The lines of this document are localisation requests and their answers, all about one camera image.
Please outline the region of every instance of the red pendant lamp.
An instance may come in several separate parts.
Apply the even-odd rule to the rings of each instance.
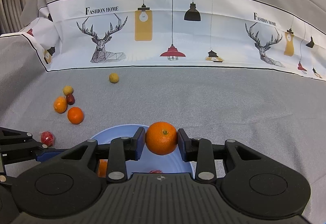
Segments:
[[[27,33],[34,37],[34,35],[33,35],[33,29],[29,29]]]
[[[185,57],[185,54],[179,52],[178,49],[176,49],[172,44],[171,47],[167,49],[167,52],[164,52],[160,56],[167,57],[169,60],[178,60],[178,57]]]
[[[173,45],[173,0],[172,0],[172,44],[167,49],[167,52],[164,52],[160,55],[161,57],[167,57],[168,60],[178,60],[178,57],[185,57],[184,53],[178,51]]]
[[[298,64],[298,70],[301,70],[303,74],[307,74],[307,70],[301,65],[301,61]]]

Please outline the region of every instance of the yellow ball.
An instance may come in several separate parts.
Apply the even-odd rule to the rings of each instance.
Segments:
[[[119,76],[117,73],[111,73],[109,76],[109,80],[112,83],[117,83],[119,81]]]
[[[63,94],[67,96],[68,94],[73,93],[74,89],[72,88],[72,86],[65,86],[62,91]]]

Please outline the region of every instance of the mandarin orange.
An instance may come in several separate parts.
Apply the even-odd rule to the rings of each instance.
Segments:
[[[53,108],[57,113],[62,114],[67,109],[66,98],[63,96],[56,98],[53,103]]]
[[[84,120],[84,113],[79,107],[72,107],[67,113],[68,120],[73,124],[79,124]]]
[[[146,146],[154,154],[170,154],[175,150],[177,143],[177,130],[169,123],[156,122],[147,129]]]
[[[106,168],[108,166],[107,160],[100,160],[100,165],[98,166],[97,176],[106,177]]]

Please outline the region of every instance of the deer head illustration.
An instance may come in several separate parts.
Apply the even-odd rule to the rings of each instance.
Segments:
[[[88,18],[83,22],[82,28],[79,26],[77,22],[77,26],[80,29],[80,31],[84,34],[90,35],[92,37],[92,41],[96,43],[96,49],[94,51],[93,57],[91,59],[91,63],[104,63],[104,62],[112,62],[117,60],[122,60],[126,57],[124,53],[113,53],[113,52],[107,52],[105,50],[105,44],[109,42],[112,39],[112,34],[120,31],[123,26],[126,24],[128,16],[126,17],[126,20],[123,24],[121,24],[121,19],[114,13],[114,15],[118,18],[118,25],[115,26],[115,29],[112,27],[112,23],[110,23],[110,30],[105,33],[105,37],[100,39],[97,36],[97,33],[93,31],[93,25],[91,26],[91,30],[88,31],[88,29],[85,28],[85,23],[88,20]]]
[[[269,50],[269,49],[271,48],[271,45],[279,43],[279,42],[282,40],[283,36],[281,36],[281,35],[278,33],[278,30],[276,30],[276,28],[275,28],[276,32],[278,33],[278,36],[276,37],[276,39],[273,40],[273,35],[272,35],[272,39],[271,39],[269,42],[267,42],[264,46],[262,46],[262,45],[260,44],[260,40],[259,40],[259,38],[258,38],[258,33],[259,33],[259,31],[257,31],[257,33],[256,33],[255,36],[254,36],[254,33],[252,32],[252,28],[253,28],[256,24],[257,24],[257,22],[256,22],[254,25],[252,25],[252,26],[249,28],[249,30],[248,30],[248,28],[247,28],[247,24],[246,24],[246,31],[247,31],[247,34],[249,35],[249,37],[252,38],[252,39],[255,41],[255,47],[256,47],[256,48],[258,49],[258,51],[259,51],[260,59],[261,59],[262,61],[264,61],[265,63],[267,63],[267,64],[275,65],[275,66],[279,66],[279,67],[284,67],[284,66],[282,65],[281,62],[279,62],[279,61],[275,61],[275,60],[269,58],[269,57],[266,55],[266,53],[265,53],[267,50]]]

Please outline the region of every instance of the white fabric banner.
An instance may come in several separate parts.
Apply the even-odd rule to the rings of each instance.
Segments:
[[[326,80],[326,35],[256,0],[56,0],[39,16],[22,32],[32,29],[47,71],[236,67]]]

